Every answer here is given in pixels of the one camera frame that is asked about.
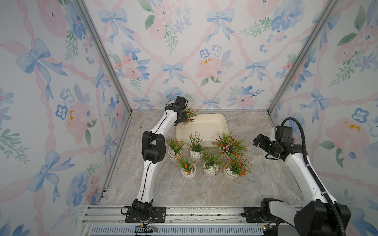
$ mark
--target white plastic tray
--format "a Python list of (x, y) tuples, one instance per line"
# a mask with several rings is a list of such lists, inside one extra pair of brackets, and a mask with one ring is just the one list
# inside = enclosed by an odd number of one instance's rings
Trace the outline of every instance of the white plastic tray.
[(213, 147), (212, 142), (216, 141), (218, 134), (222, 135), (223, 131), (228, 134), (226, 118), (222, 114), (202, 114), (198, 115), (194, 122), (187, 125), (178, 124), (176, 126), (176, 139), (190, 142), (189, 135), (195, 132), (201, 133), (201, 143), (204, 147)]

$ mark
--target black mounting plate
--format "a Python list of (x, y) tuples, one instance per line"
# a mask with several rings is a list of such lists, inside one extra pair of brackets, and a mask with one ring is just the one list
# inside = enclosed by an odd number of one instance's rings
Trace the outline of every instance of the black mounting plate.
[[(251, 212), (253, 210), (256, 210), (257, 208), (259, 208), (259, 207), (245, 207), (244, 213)], [(262, 221), (259, 216), (253, 217), (252, 215), (246, 216), (245, 220), (247, 221), (247, 223), (266, 223), (266, 222)]]
[[(155, 214), (154, 218), (152, 219), (152, 223), (164, 223), (166, 211), (167, 211), (166, 207), (152, 207), (152, 215)], [(135, 217), (132, 207), (127, 208), (125, 222), (126, 223), (142, 223), (142, 221), (139, 220), (139, 217)]]

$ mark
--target blue bow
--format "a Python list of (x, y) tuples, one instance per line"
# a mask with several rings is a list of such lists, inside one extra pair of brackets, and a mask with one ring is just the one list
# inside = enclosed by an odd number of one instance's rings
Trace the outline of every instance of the blue bow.
[(220, 102), (220, 98), (217, 98), (217, 99), (214, 99), (214, 100), (209, 100), (209, 99), (202, 100), (202, 103), (204, 105), (205, 104), (208, 105), (207, 109), (210, 109), (211, 107), (213, 107), (214, 109), (220, 109), (220, 107), (216, 105), (216, 104), (219, 104), (219, 102)]
[(113, 34), (108, 37), (108, 42), (111, 42), (113, 44), (114, 35), (118, 34), (117, 25), (127, 37), (129, 37), (131, 40), (134, 40), (133, 36), (131, 36), (134, 31), (124, 27), (121, 23), (114, 21), (119, 20), (122, 22), (127, 22), (127, 15), (123, 8), (118, 8), (116, 11), (111, 11), (109, 13), (107, 13), (106, 11), (99, 11), (97, 14), (102, 22), (107, 23), (110, 20), (110, 24), (112, 25)]
[(69, 158), (67, 161), (62, 163), (61, 165), (57, 167), (53, 167), (60, 159), (59, 154), (56, 151), (49, 151), (46, 154), (45, 158), (45, 164), (42, 166), (41, 170), (38, 174), (36, 174), (30, 181), (30, 184), (28, 186), (28, 190), (37, 192), (40, 190), (43, 186), (43, 183), (45, 181), (45, 177), (48, 181), (53, 183), (55, 185), (55, 189), (53, 192), (53, 202), (55, 202), (55, 199), (57, 197), (60, 197), (59, 191), (58, 191), (58, 182), (59, 177), (56, 174), (48, 174), (48, 171), (61, 171), (61, 170), (67, 170), (71, 167), (73, 167), (75, 164), (70, 164), (71, 158)]
[(109, 80), (103, 80), (102, 79), (104, 77), (105, 77), (104, 71), (102, 70), (101, 67), (98, 68), (98, 74), (93, 79), (93, 84), (95, 85), (96, 88), (98, 88), (98, 86), (100, 85), (100, 87), (102, 89), (102, 102), (105, 102), (105, 88), (104, 88), (104, 85), (106, 85), (108, 87), (111, 87), (111, 85), (109, 84)]
[(21, 54), (16, 60), (17, 65), (19, 65), (19, 67), (28, 74), (31, 74), (34, 71), (34, 64), (37, 66), (38, 70), (41, 72), (41, 74), (43, 75), (43, 77), (46, 79), (46, 82), (47, 82), (47, 86), (45, 90), (46, 100), (49, 100), (49, 97), (54, 99), (53, 94), (50, 89), (50, 85), (49, 85), (51, 82), (51, 76), (48, 70), (46, 69), (46, 67), (41, 65), (38, 62), (38, 60), (42, 62), (42, 64), (50, 68), (51, 70), (57, 72), (58, 74), (61, 74), (64, 76), (67, 75), (66, 73), (64, 73), (64, 71), (61, 70), (62, 63), (55, 64), (55, 63), (47, 62), (42, 59), (49, 56), (51, 56), (51, 54), (46, 44), (42, 41), (42, 39), (36, 38), (34, 40), (33, 49), (30, 50), (29, 53)]
[(244, 82), (248, 77), (253, 76), (255, 74), (255, 71), (256, 71), (257, 77), (260, 80), (262, 80), (262, 76), (265, 76), (265, 75), (260, 71), (260, 68), (265, 69), (268, 66), (268, 63), (269, 63), (268, 60), (264, 60), (262, 62), (248, 62), (245, 65), (245, 68), (252, 69), (252, 70), (247, 77), (242, 78), (240, 81)]
[[(319, 17), (320, 17), (320, 14), (321, 12), (318, 12), (315, 16), (314, 16), (314, 19), (312, 20), (312, 23), (316, 24), (319, 20)], [(337, 22), (339, 21), (340, 19), (340, 14), (335, 14), (333, 15), (330, 20), (328, 21), (327, 23), (327, 26), (328, 28), (331, 30), (334, 28), (334, 26), (337, 24)], [(319, 43), (319, 50), (322, 49), (322, 45), (323, 43), (328, 43), (328, 40), (327, 40), (327, 35), (325, 33), (325, 28), (322, 32), (322, 35), (320, 36), (320, 43)]]
[(150, 108), (152, 110), (153, 106), (148, 104), (147, 102), (150, 102), (150, 97), (144, 96), (144, 97), (133, 97), (131, 98), (134, 102), (139, 102), (139, 107), (137, 109), (140, 109), (143, 107), (143, 105), (146, 105), (146, 107)]
[(278, 116), (278, 110), (281, 110), (283, 106), (283, 103), (282, 102), (279, 102), (274, 110), (274, 118), (276, 118)]
[(108, 134), (108, 135), (106, 136), (106, 142), (105, 142), (105, 145), (104, 145), (104, 147), (102, 148), (102, 154), (103, 154), (103, 155), (105, 155), (106, 152), (109, 153), (109, 159), (110, 159), (110, 162), (112, 161), (112, 150), (111, 150), (110, 147), (112, 147), (112, 146), (116, 146), (116, 145), (117, 145), (115, 139), (114, 139), (112, 142), (111, 142), (111, 140), (112, 140), (112, 136), (111, 136), (110, 134)]
[(321, 96), (319, 90), (316, 88), (314, 88), (314, 90), (311, 92), (311, 96), (315, 99), (309, 105), (300, 104), (300, 106), (301, 109), (305, 107), (313, 108), (315, 106), (314, 113), (312, 114), (312, 123), (314, 123), (315, 118), (319, 120), (319, 105), (320, 109), (324, 110), (330, 105), (331, 102), (328, 98)]
[(234, 19), (235, 15), (235, 10), (233, 8), (228, 8), (225, 11), (208, 11), (206, 14), (206, 19), (208, 22), (213, 22), (216, 20), (215, 25), (214, 25), (214, 31), (212, 34), (206, 36), (206, 38), (203, 40), (206, 43), (209, 43), (209, 40), (211, 39), (211, 36), (214, 34), (217, 34), (219, 31), (219, 19), (221, 19), (220, 24), (222, 25), (223, 33), (225, 34), (226, 38), (230, 41), (230, 34), (233, 33), (233, 31), (228, 28), (225, 24), (225, 21), (231, 22)]
[(185, 76), (182, 76), (177, 72), (177, 71), (183, 71), (183, 64), (181, 62), (178, 62), (174, 65), (168, 65), (168, 64), (161, 65), (161, 69), (163, 71), (169, 71), (169, 79), (164, 80), (163, 81), (164, 84), (167, 84), (168, 81), (173, 78), (173, 73), (175, 73), (175, 75), (181, 82), (184, 82), (183, 79), (186, 78)]

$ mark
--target black cable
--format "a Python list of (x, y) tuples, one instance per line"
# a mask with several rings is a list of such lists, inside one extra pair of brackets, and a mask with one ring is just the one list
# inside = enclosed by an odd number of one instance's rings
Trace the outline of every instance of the black cable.
[(260, 209), (261, 209), (261, 207), (256, 208), (256, 209), (254, 209), (253, 211), (248, 212), (248, 213), (242, 213), (242, 217), (246, 217), (246, 216), (252, 215), (252, 214), (258, 212)]
[[(305, 140), (305, 133), (303, 131), (302, 125), (299, 123), (299, 121), (297, 119), (292, 118), (292, 117), (288, 117), (288, 118), (286, 118), (285, 120), (282, 121), (281, 126), (284, 126), (285, 122), (288, 121), (288, 120), (293, 120), (298, 125), (299, 131), (301, 132), (301, 138), (302, 138), (302, 155), (303, 155), (303, 161), (305, 162), (305, 165), (308, 165), (310, 163), (307, 160), (306, 140)], [(308, 165), (307, 169), (311, 173), (312, 177), (314, 178), (315, 182), (319, 186), (320, 190), (322, 192), (326, 192), (326, 190), (325, 190), (322, 182), (319, 180), (318, 176), (315, 174), (315, 171), (312, 169), (312, 167), (310, 165)], [(338, 230), (339, 230), (338, 235), (345, 236), (344, 224), (342, 223), (340, 214), (337, 211), (337, 209), (335, 207), (335, 204), (332, 202), (332, 200), (329, 197), (328, 193), (324, 193), (323, 196), (327, 200), (328, 204), (330, 204), (331, 209), (333, 211), (333, 214), (334, 214), (334, 216), (336, 218), (336, 221), (337, 221), (337, 224), (338, 224)]]

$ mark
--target ventilation grille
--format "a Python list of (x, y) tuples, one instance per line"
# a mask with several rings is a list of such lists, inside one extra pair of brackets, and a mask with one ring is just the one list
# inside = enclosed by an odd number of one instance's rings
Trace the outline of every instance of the ventilation grille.
[[(261, 225), (158, 225), (157, 231), (148, 235), (263, 235)], [(113, 236), (135, 235), (145, 229), (135, 228), (134, 225), (94, 225), (90, 235)]]

